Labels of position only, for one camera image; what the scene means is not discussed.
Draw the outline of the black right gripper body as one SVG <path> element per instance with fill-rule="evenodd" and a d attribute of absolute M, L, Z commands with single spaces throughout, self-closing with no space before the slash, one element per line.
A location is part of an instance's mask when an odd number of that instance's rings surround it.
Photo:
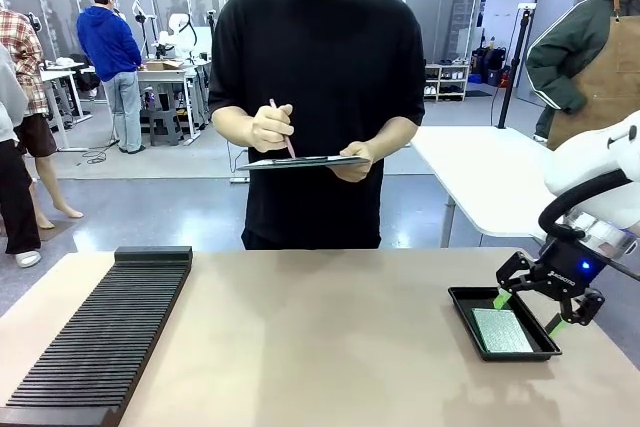
<path fill-rule="evenodd" d="M 549 298 L 582 295 L 603 270 L 603 257 L 579 242 L 549 240 L 531 269 L 535 290 Z"/>

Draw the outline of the person's left hand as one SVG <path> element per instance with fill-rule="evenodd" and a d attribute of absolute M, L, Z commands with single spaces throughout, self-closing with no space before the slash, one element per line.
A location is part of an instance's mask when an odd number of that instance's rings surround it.
<path fill-rule="evenodd" d="M 361 158 L 361 161 L 356 164 L 340 164 L 330 167 L 330 170 L 339 179 L 350 183 L 358 183 L 364 180 L 373 164 L 377 161 L 375 146 L 371 141 L 352 142 L 340 152 L 340 155 Z"/>

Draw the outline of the person's right hand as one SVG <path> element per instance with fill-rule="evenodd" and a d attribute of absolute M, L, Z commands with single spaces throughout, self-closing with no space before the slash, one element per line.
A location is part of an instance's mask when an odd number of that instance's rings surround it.
<path fill-rule="evenodd" d="M 261 106 L 249 122 L 249 146 L 261 153 L 288 149 L 294 132 L 292 112 L 291 104 Z"/>

